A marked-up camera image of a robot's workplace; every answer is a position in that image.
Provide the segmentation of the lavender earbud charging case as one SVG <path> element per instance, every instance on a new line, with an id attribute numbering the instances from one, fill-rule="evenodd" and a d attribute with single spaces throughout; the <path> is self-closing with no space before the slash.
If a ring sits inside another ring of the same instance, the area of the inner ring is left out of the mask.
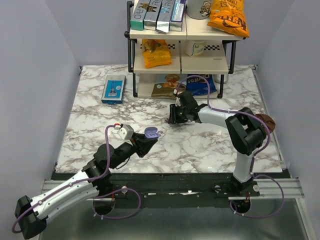
<path id="1" fill-rule="evenodd" d="M 144 130 L 144 137 L 147 139 L 156 139 L 159 136 L 157 127 L 147 127 Z"/>

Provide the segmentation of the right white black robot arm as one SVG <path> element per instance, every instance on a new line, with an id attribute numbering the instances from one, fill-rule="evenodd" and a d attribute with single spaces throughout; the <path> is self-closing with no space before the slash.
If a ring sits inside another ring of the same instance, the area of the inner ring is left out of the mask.
<path id="1" fill-rule="evenodd" d="M 236 165 L 230 180 L 230 191 L 241 196 L 253 181 L 255 155 L 264 149 L 263 142 L 270 141 L 267 125 L 244 107 L 240 110 L 214 108 L 210 103 L 198 104 L 191 92 L 176 95 L 176 102 L 169 105 L 169 124 L 195 122 L 226 128 L 236 149 Z"/>

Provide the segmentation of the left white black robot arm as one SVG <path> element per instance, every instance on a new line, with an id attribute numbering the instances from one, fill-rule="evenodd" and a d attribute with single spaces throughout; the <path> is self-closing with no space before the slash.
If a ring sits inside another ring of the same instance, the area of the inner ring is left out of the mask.
<path id="1" fill-rule="evenodd" d="M 117 148 L 109 142 L 102 144 L 93 159 L 68 180 L 40 195 L 19 198 L 12 232 L 21 233 L 25 240 L 32 239 L 46 229 L 50 219 L 72 205 L 90 198 L 111 196 L 115 190 L 110 182 L 110 169 L 117 168 L 134 154 L 144 157 L 158 138 L 156 133 L 134 132 Z"/>

